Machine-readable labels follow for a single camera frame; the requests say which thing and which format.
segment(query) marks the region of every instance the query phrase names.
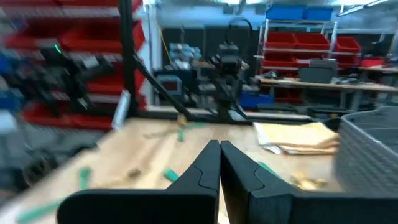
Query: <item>blue storage bin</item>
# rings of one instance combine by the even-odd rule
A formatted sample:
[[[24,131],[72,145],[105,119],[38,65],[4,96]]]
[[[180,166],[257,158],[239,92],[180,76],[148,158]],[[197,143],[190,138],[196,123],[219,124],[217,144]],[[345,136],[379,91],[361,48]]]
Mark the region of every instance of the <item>blue storage bin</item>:
[[[268,95],[255,95],[250,92],[242,92],[239,105],[243,109],[257,109],[257,104],[274,104],[274,98]]]
[[[300,20],[304,17],[305,6],[273,5],[266,12],[267,19]]]
[[[304,19],[312,21],[330,21],[333,8],[308,7],[304,12]]]

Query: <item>paper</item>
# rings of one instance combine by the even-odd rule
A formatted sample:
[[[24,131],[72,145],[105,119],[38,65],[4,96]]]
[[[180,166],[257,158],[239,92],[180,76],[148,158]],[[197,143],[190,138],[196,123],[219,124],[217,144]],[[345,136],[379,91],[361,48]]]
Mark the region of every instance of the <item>paper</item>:
[[[259,145],[275,154],[333,154],[338,149],[338,134],[322,123],[253,126]]]

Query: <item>red storage bin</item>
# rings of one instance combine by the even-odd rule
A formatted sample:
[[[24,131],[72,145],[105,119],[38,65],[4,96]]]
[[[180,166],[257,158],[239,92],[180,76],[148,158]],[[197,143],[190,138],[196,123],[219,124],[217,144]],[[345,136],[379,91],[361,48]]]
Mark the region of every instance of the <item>red storage bin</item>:
[[[329,40],[323,34],[295,33],[298,49],[329,50]]]
[[[133,38],[138,51],[144,41],[144,31],[141,21],[133,27]],[[62,47],[70,51],[90,53],[120,53],[122,52],[120,38],[120,23],[117,20],[82,21],[70,29],[62,38]]]
[[[62,112],[60,118],[52,116],[49,110],[41,103],[35,103],[22,112],[22,118],[30,124],[55,126],[60,128],[77,129],[111,129],[112,117],[68,114],[68,103],[59,102],[58,109]]]
[[[362,60],[361,67],[369,68],[373,66],[384,65],[383,58],[367,58]]]
[[[286,32],[269,32],[267,36],[267,47],[294,49],[297,41],[293,33]]]
[[[63,112],[60,118],[54,117],[43,104],[35,103],[22,111],[22,118],[31,124],[75,128],[76,124],[70,115],[66,113],[68,111],[67,103],[59,102],[58,110]]]
[[[357,43],[354,37],[337,37],[335,45],[336,52],[352,52],[357,53],[361,51],[361,46]]]
[[[358,67],[359,59],[355,55],[337,55],[333,56],[338,62],[339,68]]]
[[[27,23],[27,27],[16,34],[5,37],[4,45],[13,49],[34,50],[58,42],[74,25],[71,19],[41,19]]]
[[[124,90],[123,68],[121,63],[115,63],[115,73],[96,78],[87,83],[88,91],[90,93],[104,94],[104,95],[120,95]],[[139,89],[144,83],[145,77],[139,70],[134,72],[136,94],[139,94]]]
[[[295,54],[296,63],[298,67],[309,67],[311,59],[322,59],[322,54]]]
[[[262,64],[264,66],[295,67],[296,59],[293,54],[267,53]]]
[[[119,7],[119,0],[58,0],[62,6],[100,6]],[[142,5],[142,0],[132,0],[132,11],[134,12]]]

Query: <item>gray plastic bin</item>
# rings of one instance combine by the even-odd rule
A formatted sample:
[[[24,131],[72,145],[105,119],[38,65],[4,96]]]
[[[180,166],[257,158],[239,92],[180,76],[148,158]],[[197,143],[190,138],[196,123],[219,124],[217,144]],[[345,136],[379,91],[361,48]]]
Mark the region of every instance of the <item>gray plastic bin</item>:
[[[398,192],[398,106],[341,118],[335,174],[346,191]]]

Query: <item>wooden workbench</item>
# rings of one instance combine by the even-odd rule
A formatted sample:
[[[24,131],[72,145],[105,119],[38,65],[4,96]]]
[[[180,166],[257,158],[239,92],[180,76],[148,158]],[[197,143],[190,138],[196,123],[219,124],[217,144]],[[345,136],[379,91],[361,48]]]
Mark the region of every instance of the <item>wooden workbench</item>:
[[[369,90],[378,91],[384,93],[395,93],[398,94],[398,88],[380,84],[368,84],[368,85],[342,85],[342,84],[330,84],[330,83],[309,83],[300,82],[293,78],[286,78],[283,80],[272,80],[272,79],[260,79],[260,82],[264,85],[277,85],[279,87],[299,87],[299,88],[322,88],[329,90]]]
[[[177,133],[147,139],[145,134],[178,129],[176,122],[134,118],[117,132],[107,134],[96,151],[77,155],[53,174],[15,198],[0,210],[0,223],[12,224],[21,211],[66,197],[79,188],[78,171],[89,166],[93,171],[91,184],[108,182],[135,167],[142,174],[131,182],[114,186],[130,189],[165,189],[170,181],[163,177],[165,169],[181,175],[209,140],[229,140],[255,161],[265,162],[286,181],[295,171],[329,182],[325,190],[339,190],[331,174],[333,156],[275,155],[258,146],[252,126],[206,124],[185,132],[185,142],[178,142]],[[223,194],[220,212],[226,214]],[[55,212],[33,223],[56,223]]]
[[[387,72],[387,73],[398,73],[398,68],[396,67],[384,67],[383,65],[376,65],[372,67],[360,67],[360,70],[374,71],[374,72]]]

